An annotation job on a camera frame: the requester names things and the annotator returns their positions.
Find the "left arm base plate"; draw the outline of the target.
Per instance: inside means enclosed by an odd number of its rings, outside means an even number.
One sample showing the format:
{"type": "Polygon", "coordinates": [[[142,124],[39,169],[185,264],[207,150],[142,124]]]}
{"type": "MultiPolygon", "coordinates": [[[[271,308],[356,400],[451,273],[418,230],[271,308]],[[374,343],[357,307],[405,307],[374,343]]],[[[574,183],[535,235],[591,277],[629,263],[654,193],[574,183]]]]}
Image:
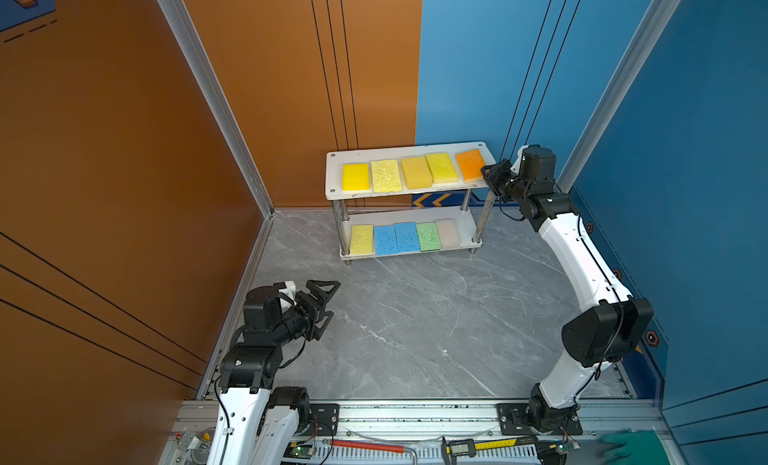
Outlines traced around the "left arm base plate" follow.
{"type": "Polygon", "coordinates": [[[299,409],[297,436],[335,437],[339,425],[338,403],[310,402],[299,409]]]}

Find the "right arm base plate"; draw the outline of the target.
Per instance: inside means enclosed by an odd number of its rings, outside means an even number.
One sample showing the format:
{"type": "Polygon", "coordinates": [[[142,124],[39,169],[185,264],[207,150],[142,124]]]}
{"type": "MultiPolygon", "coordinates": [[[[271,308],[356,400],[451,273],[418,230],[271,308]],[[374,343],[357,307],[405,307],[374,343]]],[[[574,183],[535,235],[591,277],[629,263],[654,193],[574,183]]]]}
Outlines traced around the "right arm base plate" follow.
{"type": "Polygon", "coordinates": [[[557,409],[537,403],[500,403],[496,411],[503,436],[583,434],[577,406],[557,409]]]}

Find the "small yellow foam sponge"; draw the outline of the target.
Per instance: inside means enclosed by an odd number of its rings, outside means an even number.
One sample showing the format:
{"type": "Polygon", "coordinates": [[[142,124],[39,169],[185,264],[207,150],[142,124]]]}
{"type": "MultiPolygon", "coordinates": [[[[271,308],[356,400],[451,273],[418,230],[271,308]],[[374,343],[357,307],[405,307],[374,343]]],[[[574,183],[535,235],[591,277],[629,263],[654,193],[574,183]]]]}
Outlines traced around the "small yellow foam sponge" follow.
{"type": "Polygon", "coordinates": [[[425,156],[434,185],[456,183],[459,180],[449,153],[431,153],[425,156]]]}

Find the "yellow cellulose sponge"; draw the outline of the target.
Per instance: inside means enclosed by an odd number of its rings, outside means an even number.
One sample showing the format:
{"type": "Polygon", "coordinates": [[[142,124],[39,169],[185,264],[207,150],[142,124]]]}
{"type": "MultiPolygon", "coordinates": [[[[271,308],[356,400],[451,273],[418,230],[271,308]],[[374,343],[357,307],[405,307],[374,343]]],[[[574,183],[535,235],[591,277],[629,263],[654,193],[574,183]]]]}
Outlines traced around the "yellow cellulose sponge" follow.
{"type": "Polygon", "coordinates": [[[349,246],[351,256],[368,256],[374,254],[374,226],[353,225],[349,246]]]}
{"type": "Polygon", "coordinates": [[[370,163],[373,192],[375,194],[396,193],[402,190],[399,163],[397,160],[379,160],[370,163]]]}

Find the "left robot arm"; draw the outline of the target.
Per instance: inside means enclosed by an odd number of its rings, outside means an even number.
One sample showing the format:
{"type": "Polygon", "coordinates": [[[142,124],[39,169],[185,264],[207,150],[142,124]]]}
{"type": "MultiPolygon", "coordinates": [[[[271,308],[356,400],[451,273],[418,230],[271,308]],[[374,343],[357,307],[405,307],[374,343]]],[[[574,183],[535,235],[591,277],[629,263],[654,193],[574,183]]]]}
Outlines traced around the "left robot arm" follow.
{"type": "Polygon", "coordinates": [[[244,323],[215,379],[218,416],[209,464],[279,464],[296,434],[330,429],[313,416],[306,388],[276,387],[274,381],[295,362],[283,357],[286,345],[322,338],[333,318],[327,306],[340,287],[338,281],[309,280],[299,290],[284,281],[247,292],[244,323]]]}

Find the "orange foam sponge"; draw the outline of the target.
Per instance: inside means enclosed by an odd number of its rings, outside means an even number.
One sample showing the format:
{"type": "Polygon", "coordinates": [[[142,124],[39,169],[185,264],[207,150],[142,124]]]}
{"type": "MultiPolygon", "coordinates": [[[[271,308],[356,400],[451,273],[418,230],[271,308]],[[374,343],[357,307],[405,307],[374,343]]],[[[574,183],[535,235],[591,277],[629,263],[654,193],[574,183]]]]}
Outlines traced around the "orange foam sponge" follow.
{"type": "Polygon", "coordinates": [[[456,154],[455,160],[465,183],[473,183],[482,179],[482,168],[486,163],[479,149],[456,154]]]}

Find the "green cellulose sponge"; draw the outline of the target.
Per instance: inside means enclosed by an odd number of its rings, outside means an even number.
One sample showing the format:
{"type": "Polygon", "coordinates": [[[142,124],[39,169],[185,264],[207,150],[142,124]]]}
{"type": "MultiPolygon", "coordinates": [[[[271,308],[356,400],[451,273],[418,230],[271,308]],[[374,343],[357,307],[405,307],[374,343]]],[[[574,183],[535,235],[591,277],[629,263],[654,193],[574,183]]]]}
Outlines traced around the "green cellulose sponge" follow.
{"type": "Polygon", "coordinates": [[[416,224],[416,231],[421,252],[439,251],[442,244],[435,222],[424,222],[416,224]]]}

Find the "thick yellow foam sponge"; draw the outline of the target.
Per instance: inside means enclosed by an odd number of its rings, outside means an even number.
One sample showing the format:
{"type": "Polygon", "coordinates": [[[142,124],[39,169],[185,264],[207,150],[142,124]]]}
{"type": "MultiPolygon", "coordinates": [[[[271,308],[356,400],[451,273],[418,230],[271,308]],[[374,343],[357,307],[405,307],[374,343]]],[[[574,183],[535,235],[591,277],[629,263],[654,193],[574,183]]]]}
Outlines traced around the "thick yellow foam sponge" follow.
{"type": "Polygon", "coordinates": [[[370,191],[371,178],[369,164],[344,164],[342,166],[342,190],[345,193],[370,191]]]}

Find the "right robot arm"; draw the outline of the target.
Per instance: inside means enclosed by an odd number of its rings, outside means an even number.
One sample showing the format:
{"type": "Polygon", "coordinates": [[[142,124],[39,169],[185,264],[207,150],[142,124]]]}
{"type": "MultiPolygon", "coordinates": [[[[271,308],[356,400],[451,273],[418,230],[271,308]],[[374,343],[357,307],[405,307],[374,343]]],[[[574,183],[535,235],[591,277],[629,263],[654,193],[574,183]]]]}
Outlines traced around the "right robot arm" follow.
{"type": "Polygon", "coordinates": [[[555,165],[550,149],[529,145],[515,161],[481,169],[486,204],[519,206],[522,220],[554,252],[579,302],[579,315],[561,329],[563,353],[534,385],[520,416],[524,426],[544,434],[574,426],[581,394],[636,348],[654,315],[650,301],[634,297],[609,269],[571,196],[558,189],[555,165]]]}

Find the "beige foam sponge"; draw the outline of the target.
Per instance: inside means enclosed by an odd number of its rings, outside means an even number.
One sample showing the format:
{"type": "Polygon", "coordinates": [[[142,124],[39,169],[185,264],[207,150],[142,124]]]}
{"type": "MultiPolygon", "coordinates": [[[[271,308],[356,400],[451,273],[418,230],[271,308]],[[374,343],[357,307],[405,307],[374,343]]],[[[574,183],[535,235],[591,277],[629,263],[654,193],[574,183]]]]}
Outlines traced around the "beige foam sponge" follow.
{"type": "Polygon", "coordinates": [[[441,249],[458,249],[461,245],[461,236],[453,219],[440,219],[435,221],[441,249]]]}

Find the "blue cellulose sponge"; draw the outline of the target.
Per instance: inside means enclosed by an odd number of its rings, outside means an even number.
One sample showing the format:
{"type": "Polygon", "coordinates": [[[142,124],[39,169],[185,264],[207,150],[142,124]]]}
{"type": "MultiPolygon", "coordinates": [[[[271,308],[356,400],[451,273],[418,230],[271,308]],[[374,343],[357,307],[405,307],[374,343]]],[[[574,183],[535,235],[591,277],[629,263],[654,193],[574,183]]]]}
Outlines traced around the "blue cellulose sponge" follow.
{"type": "Polygon", "coordinates": [[[414,222],[394,224],[398,253],[417,253],[421,251],[417,226],[414,222]]]}
{"type": "Polygon", "coordinates": [[[389,256],[398,253],[395,227],[393,225],[375,226],[374,248],[377,256],[389,256]]]}

